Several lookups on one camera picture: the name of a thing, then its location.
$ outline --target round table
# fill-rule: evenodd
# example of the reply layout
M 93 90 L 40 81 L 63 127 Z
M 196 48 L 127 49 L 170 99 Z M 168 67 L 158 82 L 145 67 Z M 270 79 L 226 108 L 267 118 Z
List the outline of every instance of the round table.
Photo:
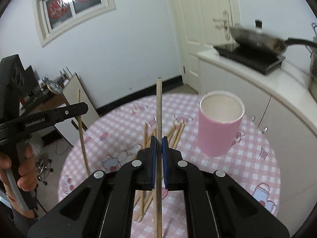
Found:
M 221 169 L 247 190 L 273 215 L 277 214 L 280 197 L 280 169 L 275 153 L 264 135 L 243 117 L 231 149 L 220 157 L 209 157 L 197 146 L 198 95 L 163 95 L 163 134 L 181 122 L 186 126 L 177 146 L 183 159 L 211 172 Z M 141 149 L 144 123 L 148 133 L 156 125 L 156 96 L 149 96 L 118 107 L 96 121 L 84 133 L 85 148 L 91 172 L 112 172 L 131 161 Z M 59 180 L 61 201 L 87 178 L 78 141 L 69 152 Z M 163 192 L 162 220 L 165 237 L 187 237 L 185 204 L 182 191 Z M 133 221 L 131 237 L 152 237 L 153 203 L 143 220 Z

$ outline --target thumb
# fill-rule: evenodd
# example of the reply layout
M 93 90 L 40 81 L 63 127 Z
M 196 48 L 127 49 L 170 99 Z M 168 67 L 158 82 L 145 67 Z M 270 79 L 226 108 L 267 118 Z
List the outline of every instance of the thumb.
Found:
M 0 152 L 0 168 L 8 169 L 11 167 L 11 159 L 8 155 Z
M 0 180 L 7 186 L 10 186 L 10 184 L 4 169 L 8 169 L 10 167 L 11 167 L 10 157 L 0 152 Z

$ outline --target finger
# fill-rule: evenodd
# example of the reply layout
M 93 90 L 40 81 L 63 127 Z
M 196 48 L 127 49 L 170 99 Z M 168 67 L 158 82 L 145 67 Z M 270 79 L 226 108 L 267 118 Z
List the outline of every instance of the finger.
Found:
M 0 167 L 3 169 L 8 169 L 11 167 L 10 157 L 2 152 L 0 152 Z
M 32 170 L 31 172 L 29 172 L 28 174 L 26 174 L 25 176 L 22 176 L 17 184 L 21 189 L 25 189 L 26 187 L 28 187 L 31 183 L 33 183 L 33 181 L 36 179 L 36 171 Z
M 35 179 L 28 187 L 24 188 L 24 191 L 32 191 L 36 188 L 37 179 Z
M 7 174 L 5 173 L 4 169 L 0 168 L 0 180 L 7 186 L 10 186 Z
M 29 158 L 24 159 L 24 161 L 19 166 L 19 175 L 24 176 L 34 169 L 35 156 L 31 155 Z
M 32 155 L 33 155 L 32 146 L 29 143 L 27 143 L 26 146 L 25 146 L 25 149 L 24 149 L 24 156 L 26 158 L 29 158 Z

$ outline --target red window decoration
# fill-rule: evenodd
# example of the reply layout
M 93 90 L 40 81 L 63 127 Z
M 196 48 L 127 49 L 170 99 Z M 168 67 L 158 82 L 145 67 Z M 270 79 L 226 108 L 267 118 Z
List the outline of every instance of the red window decoration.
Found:
M 49 17 L 52 19 L 57 19 L 62 17 L 66 11 L 69 9 L 69 3 L 65 0 L 54 0 L 47 7 L 47 12 Z

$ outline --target window frame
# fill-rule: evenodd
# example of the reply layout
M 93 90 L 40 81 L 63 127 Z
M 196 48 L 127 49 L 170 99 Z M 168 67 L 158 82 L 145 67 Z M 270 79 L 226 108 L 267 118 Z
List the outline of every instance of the window frame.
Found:
M 101 0 L 101 4 L 91 6 L 86 10 L 76 13 L 73 2 L 70 2 L 72 17 L 52 29 L 46 7 L 47 1 L 34 0 L 33 2 L 36 30 L 42 47 L 76 25 L 116 9 L 115 0 Z

